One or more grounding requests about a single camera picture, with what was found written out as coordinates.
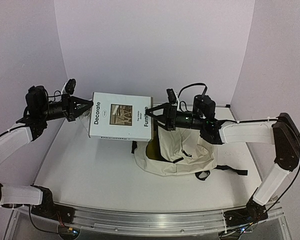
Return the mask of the white Decorate furniture book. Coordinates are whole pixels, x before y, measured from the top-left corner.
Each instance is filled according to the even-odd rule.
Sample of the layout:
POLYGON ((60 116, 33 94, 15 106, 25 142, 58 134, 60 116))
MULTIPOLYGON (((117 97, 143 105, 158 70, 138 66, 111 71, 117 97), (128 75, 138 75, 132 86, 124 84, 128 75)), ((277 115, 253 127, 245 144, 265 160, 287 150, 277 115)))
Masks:
POLYGON ((94 92, 88 134, 105 140, 149 142, 153 124, 146 110, 153 107, 150 96, 94 92))

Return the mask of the yellow plastic folder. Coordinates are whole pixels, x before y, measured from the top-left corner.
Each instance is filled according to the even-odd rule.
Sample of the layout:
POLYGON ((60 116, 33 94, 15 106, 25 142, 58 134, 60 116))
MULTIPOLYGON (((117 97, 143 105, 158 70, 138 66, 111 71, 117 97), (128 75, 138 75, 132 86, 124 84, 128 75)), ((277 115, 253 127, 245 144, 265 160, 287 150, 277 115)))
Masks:
POLYGON ((161 156, 160 144, 157 141, 152 140, 146 146, 146 156, 151 160, 161 161, 163 158, 161 156))

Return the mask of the beige canvas backpack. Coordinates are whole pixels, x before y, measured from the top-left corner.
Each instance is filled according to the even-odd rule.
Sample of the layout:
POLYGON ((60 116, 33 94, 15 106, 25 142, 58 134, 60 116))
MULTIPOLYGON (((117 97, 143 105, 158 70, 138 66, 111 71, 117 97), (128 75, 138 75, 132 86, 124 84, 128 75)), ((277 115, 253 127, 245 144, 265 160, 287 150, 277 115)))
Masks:
POLYGON ((248 175, 247 170, 218 165, 218 147, 202 139, 198 130, 167 131, 159 127, 149 142, 133 141, 131 146, 136 165, 148 173, 163 177, 194 174, 200 181, 205 181, 212 170, 248 175), (159 143, 162 160, 146 156, 147 145, 153 140, 159 143))

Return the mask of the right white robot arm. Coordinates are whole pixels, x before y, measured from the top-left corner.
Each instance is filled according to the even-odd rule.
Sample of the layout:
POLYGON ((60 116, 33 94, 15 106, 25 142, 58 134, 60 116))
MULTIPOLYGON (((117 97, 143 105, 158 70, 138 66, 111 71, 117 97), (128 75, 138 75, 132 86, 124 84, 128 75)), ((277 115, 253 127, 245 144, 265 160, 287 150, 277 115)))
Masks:
POLYGON ((74 172, 64 202, 95 209, 132 212, 194 212, 242 206, 273 164, 272 145, 252 143, 255 162, 241 151, 241 143, 218 148, 218 162, 247 167, 248 176, 214 169, 205 181, 192 175, 159 176, 142 170, 131 154, 131 143, 88 137, 75 138, 74 172))

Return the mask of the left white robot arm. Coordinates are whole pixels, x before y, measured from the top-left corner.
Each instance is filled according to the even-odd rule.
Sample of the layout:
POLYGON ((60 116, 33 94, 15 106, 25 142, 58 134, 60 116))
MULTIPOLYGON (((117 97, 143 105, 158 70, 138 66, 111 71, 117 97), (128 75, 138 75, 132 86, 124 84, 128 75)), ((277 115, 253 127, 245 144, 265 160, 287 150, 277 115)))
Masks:
MULTIPOLYGON (((92 106, 91 100, 63 93, 59 101, 50 101, 43 90, 34 90, 26 94, 26 107, 23 116, 16 124, 0 134, 0 173, 8 168, 8 163, 21 156, 22 148, 37 140, 48 127, 48 122, 65 119, 73 122, 92 106)), ((0 207, 30 205, 47 218, 57 213, 51 191, 46 187, 32 185, 29 182, 2 182, 0 180, 0 207)))

